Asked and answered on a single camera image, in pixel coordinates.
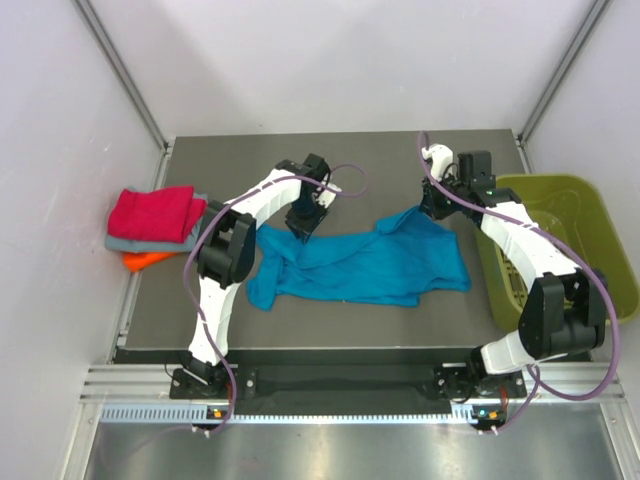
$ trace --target white backdrop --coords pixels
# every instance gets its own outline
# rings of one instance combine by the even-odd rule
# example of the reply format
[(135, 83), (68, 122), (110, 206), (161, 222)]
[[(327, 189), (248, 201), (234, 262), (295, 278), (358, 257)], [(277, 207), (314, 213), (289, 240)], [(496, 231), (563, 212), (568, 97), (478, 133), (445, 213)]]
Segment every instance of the white backdrop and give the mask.
[[(640, 274), (640, 2), (616, 0), (529, 142), (538, 172), (591, 181)], [(622, 329), (622, 385), (640, 421), (640, 321)]]
[(102, 246), (160, 159), (69, 0), (0, 4), (0, 478), (53, 478), (127, 273)]
[(93, 0), (166, 136), (513, 128), (591, 0)]

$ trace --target folded red towel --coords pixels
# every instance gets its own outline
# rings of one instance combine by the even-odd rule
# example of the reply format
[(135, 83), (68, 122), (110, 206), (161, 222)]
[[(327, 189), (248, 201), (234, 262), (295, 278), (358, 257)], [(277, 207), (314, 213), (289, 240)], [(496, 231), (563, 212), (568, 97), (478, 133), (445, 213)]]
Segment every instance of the folded red towel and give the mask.
[(109, 216), (109, 235), (129, 240), (184, 243), (206, 202), (193, 187), (168, 187), (151, 193), (123, 190)]

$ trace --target folded cloth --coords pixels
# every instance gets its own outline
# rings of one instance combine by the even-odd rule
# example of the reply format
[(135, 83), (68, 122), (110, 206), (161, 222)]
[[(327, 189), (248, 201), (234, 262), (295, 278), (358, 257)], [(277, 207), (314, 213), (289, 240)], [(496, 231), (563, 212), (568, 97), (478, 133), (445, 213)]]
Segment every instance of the folded cloth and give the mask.
[[(203, 200), (206, 204), (207, 195), (196, 193), (193, 198)], [(104, 246), (107, 250), (115, 250), (118, 252), (144, 253), (144, 252), (190, 252), (195, 247), (200, 234), (200, 226), (202, 225), (202, 217), (198, 219), (191, 229), (187, 240), (184, 243), (174, 242), (143, 242), (137, 240), (127, 240), (112, 235), (107, 235), (104, 240)]]
[(176, 252), (125, 253), (122, 261), (132, 272), (139, 272), (149, 265), (175, 257), (176, 255), (178, 255)]
[(455, 233), (418, 207), (379, 220), (369, 233), (312, 237), (303, 245), (291, 232), (263, 225), (257, 239), (263, 260), (247, 292), (262, 310), (281, 294), (413, 307), (429, 290), (471, 288)]
[(193, 187), (150, 193), (125, 189), (109, 215), (107, 233), (129, 240), (184, 243), (206, 206), (193, 199)]

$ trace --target wrinkled blue garment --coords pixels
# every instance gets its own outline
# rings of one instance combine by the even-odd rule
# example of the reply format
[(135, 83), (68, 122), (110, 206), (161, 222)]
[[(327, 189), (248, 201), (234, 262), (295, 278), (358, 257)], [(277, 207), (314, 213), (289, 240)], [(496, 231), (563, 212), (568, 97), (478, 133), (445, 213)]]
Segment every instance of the wrinkled blue garment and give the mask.
[(249, 301), (271, 310), (276, 295), (415, 307), (433, 289), (468, 291), (469, 274), (455, 233), (418, 207), (378, 220), (373, 232), (311, 237), (263, 225), (264, 254), (247, 284)]

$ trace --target laundry basket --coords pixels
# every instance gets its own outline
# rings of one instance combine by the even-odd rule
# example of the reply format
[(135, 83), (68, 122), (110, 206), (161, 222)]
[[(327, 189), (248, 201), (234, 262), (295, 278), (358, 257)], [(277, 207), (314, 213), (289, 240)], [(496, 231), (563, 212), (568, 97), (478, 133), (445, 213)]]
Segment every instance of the laundry basket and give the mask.
[[(638, 284), (598, 191), (573, 175), (506, 175), (499, 187), (510, 187), (522, 199), (540, 228), (569, 245), (607, 278), (621, 323), (638, 312)], [(505, 332), (518, 327), (527, 288), (513, 264), (484, 233), (476, 241), (496, 324)]]

